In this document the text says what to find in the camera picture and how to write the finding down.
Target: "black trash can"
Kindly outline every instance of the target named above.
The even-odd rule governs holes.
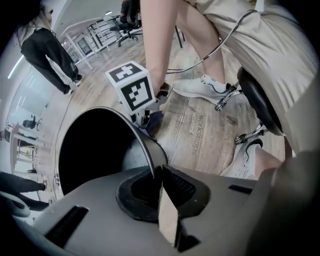
[[[59,154],[58,173],[64,195],[107,175],[168,163],[166,153],[126,117],[108,107],[94,107],[68,128]]]

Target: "metal stool leg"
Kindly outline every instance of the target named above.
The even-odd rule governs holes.
[[[251,137],[253,136],[256,136],[256,135],[265,135],[268,130],[267,129],[262,129],[262,127],[264,126],[264,124],[262,122],[260,122],[258,124],[258,126],[254,129],[254,131],[248,133],[248,134],[241,134],[240,136],[236,137],[235,140],[234,140],[234,143],[236,145],[238,144],[241,144],[241,143],[245,143],[247,142],[248,139],[250,139]]]
[[[237,81],[234,85],[232,85],[229,93],[215,105],[215,111],[220,111],[227,104],[228,100],[230,100],[232,97],[244,94],[242,90],[237,90],[238,86],[239,82]]]

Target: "beige shorts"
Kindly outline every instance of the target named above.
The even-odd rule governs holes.
[[[254,9],[246,0],[186,1],[214,24],[222,39]],[[265,6],[263,13],[245,17],[225,44],[263,88],[293,150],[313,149],[304,134],[310,131],[297,128],[299,119],[290,110],[315,78],[318,58],[294,17],[279,5]]]

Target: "ceiling light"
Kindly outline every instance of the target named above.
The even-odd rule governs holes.
[[[24,56],[22,55],[22,56],[20,57],[20,59],[17,61],[17,63],[14,65],[13,69],[11,70],[11,72],[10,72],[10,74],[9,74],[9,76],[8,76],[8,79],[11,78],[12,74],[14,73],[14,71],[15,71],[15,69],[17,68],[17,66],[19,65],[19,63],[22,61],[23,57],[24,57]]]

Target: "fiducial marker cube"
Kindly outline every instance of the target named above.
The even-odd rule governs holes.
[[[105,72],[130,115],[134,115],[156,101],[147,69],[134,61]]]

